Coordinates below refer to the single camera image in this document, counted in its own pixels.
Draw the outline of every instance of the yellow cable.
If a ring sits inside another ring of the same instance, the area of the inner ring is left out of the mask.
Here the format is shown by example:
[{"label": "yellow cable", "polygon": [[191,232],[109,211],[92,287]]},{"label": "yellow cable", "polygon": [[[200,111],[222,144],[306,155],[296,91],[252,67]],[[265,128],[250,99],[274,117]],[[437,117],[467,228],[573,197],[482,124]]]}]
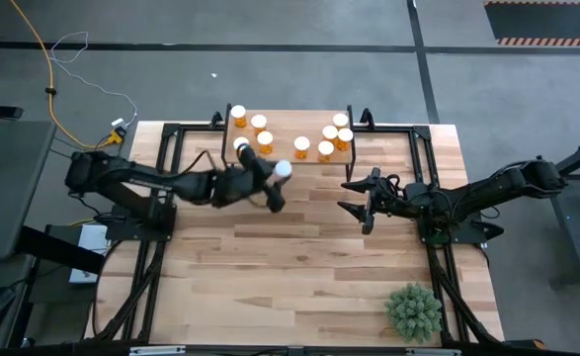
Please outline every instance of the yellow cable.
[{"label": "yellow cable", "polygon": [[[35,30],[33,25],[31,25],[29,18],[24,14],[24,12],[20,8],[20,6],[15,2],[15,0],[9,0],[9,1],[11,1],[11,4],[13,4],[13,7],[15,7],[15,10],[17,10],[17,12],[20,14],[20,16],[22,16],[22,19],[24,19],[24,22],[26,22],[26,25],[28,25],[29,28],[31,28],[31,32],[37,38],[37,41],[40,43],[41,50],[43,51],[43,55],[45,56],[45,62],[48,64],[48,78],[49,78],[48,87],[50,89],[54,89],[54,73],[52,71],[52,63],[50,62],[50,58],[48,57],[48,52],[45,49],[45,45],[43,45],[43,41],[41,40],[40,34],[38,34],[37,30]],[[68,130],[66,130],[65,127],[61,125],[59,120],[56,118],[56,115],[54,114],[54,108],[52,107],[52,93],[48,93],[48,111],[50,113],[50,118],[54,121],[54,124],[60,130],[62,130],[64,134],[66,134],[70,139],[72,139],[74,142],[76,142],[81,147],[88,148],[88,149],[97,149],[97,148],[103,148],[107,145],[112,144],[109,140],[106,141],[105,143],[102,143],[99,145],[85,144],[85,143],[81,142],[78,138],[76,138],[74,135],[72,135],[72,133],[70,133]]]},{"label": "yellow cable", "polygon": [[76,226],[76,225],[79,225],[79,224],[93,223],[93,222],[94,222],[94,219],[84,219],[84,220],[81,220],[81,221],[78,221],[78,222],[71,222],[71,223],[68,224],[68,226]]}]

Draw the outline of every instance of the concrete floor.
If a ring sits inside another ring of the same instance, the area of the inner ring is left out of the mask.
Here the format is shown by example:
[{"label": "concrete floor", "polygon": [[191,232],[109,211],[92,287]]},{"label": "concrete floor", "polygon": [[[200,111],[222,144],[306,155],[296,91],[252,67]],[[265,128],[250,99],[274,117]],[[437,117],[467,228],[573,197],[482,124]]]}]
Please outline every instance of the concrete floor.
[{"label": "concrete floor", "polygon": [[[413,45],[405,0],[23,3],[53,42],[88,31],[93,42]],[[417,6],[426,45],[495,45],[482,1],[417,0]],[[0,40],[33,40],[7,1],[0,1]],[[580,144],[580,55],[432,54],[428,63],[440,121],[457,125],[470,179],[537,154],[558,161]],[[380,122],[428,123],[414,53],[86,51],[68,67],[129,95],[140,120],[209,119],[229,101],[285,109],[352,104],[371,108]],[[109,122],[131,114],[125,100],[61,72],[56,82],[57,115],[84,141],[96,142]],[[39,50],[0,49],[0,105],[23,107],[24,120],[49,120],[46,83]],[[90,216],[66,197],[67,164],[50,155],[28,224]],[[88,202],[102,210],[110,205],[98,197]],[[554,292],[548,284],[573,268],[550,203],[521,199],[499,209],[497,223],[506,232],[490,243],[489,255],[506,338],[538,338],[551,349],[580,352],[580,287]],[[79,320],[68,316],[40,337],[58,342],[61,330],[81,328]]]}]

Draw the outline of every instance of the white cable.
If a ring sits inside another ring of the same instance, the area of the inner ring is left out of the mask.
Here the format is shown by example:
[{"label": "white cable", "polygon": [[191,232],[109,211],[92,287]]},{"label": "white cable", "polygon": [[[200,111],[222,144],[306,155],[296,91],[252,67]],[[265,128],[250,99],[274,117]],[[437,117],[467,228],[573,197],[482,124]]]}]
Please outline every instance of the white cable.
[{"label": "white cable", "polygon": [[[72,59],[69,59],[69,60],[58,59],[56,57],[56,54],[54,54],[54,49],[57,47],[57,45],[59,45],[63,40],[65,40],[65,39],[67,39],[67,38],[69,38],[71,36],[77,36],[77,35],[85,35],[85,44],[83,45],[83,48],[79,49],[79,51],[76,54],[74,54],[74,57],[72,57]],[[85,31],[78,32],[78,33],[73,33],[73,34],[69,34],[69,35],[65,35],[59,41],[57,41],[56,44],[54,44],[52,46],[52,48],[50,49],[50,60],[52,60],[56,65],[58,65],[59,68],[63,69],[63,71],[66,72],[67,75],[71,76],[72,78],[79,79],[80,81],[82,81],[86,85],[89,85],[89,86],[98,88],[104,94],[109,94],[109,95],[120,96],[120,97],[126,98],[129,101],[129,103],[133,106],[133,117],[131,118],[131,120],[129,120],[128,123],[125,122],[125,125],[127,127],[129,127],[131,124],[133,124],[133,122],[135,121],[135,118],[138,116],[138,108],[135,106],[135,104],[133,104],[133,102],[131,101],[131,99],[127,95],[122,94],[122,93],[115,93],[115,92],[107,91],[107,90],[103,89],[100,85],[94,84],[94,83],[90,83],[89,81],[83,79],[83,77],[81,77],[80,75],[70,73],[70,71],[67,70],[63,66],[63,64],[61,64],[61,63],[72,63],[73,61],[75,61],[79,57],[79,55],[81,54],[81,52],[88,47],[88,37],[89,37],[89,34],[87,32],[85,32]]]}]

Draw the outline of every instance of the orange cable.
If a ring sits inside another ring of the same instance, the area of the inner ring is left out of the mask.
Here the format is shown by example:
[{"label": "orange cable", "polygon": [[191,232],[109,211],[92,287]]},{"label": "orange cable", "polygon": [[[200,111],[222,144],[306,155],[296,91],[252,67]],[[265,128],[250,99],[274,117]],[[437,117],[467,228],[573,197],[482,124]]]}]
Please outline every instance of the orange cable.
[{"label": "orange cable", "polygon": [[[38,43],[40,43],[41,50],[43,51],[43,55],[45,56],[45,62],[48,64],[48,78],[49,78],[48,85],[49,85],[49,88],[50,89],[54,89],[54,73],[52,71],[52,63],[50,62],[50,58],[48,57],[48,52],[45,49],[45,45],[43,45],[43,41],[41,40],[40,34],[38,34],[37,30],[35,30],[35,28],[33,27],[33,25],[31,25],[31,22],[29,21],[29,18],[26,16],[26,14],[24,14],[24,12],[20,8],[20,6],[15,2],[15,0],[9,0],[9,1],[11,2],[11,4],[13,4],[13,7],[15,7],[15,10],[17,10],[17,12],[20,14],[20,16],[22,16],[22,19],[24,19],[24,22],[26,22],[26,25],[28,25],[29,28],[31,28],[31,32],[33,33],[33,35],[37,39]],[[70,139],[72,139],[74,142],[76,142],[81,147],[88,148],[88,149],[102,148],[102,147],[105,147],[107,145],[112,144],[109,141],[106,141],[105,143],[98,144],[98,145],[95,145],[95,144],[85,144],[85,143],[81,142],[72,133],[70,133],[68,130],[66,130],[65,127],[56,118],[56,115],[54,114],[54,108],[52,106],[52,96],[53,96],[52,93],[48,93],[48,111],[50,113],[50,118],[54,121],[54,124],[65,135],[67,135]]]}]

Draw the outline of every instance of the succulent plant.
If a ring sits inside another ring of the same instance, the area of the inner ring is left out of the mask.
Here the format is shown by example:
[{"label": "succulent plant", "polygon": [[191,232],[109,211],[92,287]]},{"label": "succulent plant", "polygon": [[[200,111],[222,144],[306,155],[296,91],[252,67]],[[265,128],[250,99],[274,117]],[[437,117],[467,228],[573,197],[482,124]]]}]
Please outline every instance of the succulent plant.
[{"label": "succulent plant", "polygon": [[422,343],[441,331],[441,302],[428,289],[409,284],[391,293],[384,305],[390,323],[406,342]]}]

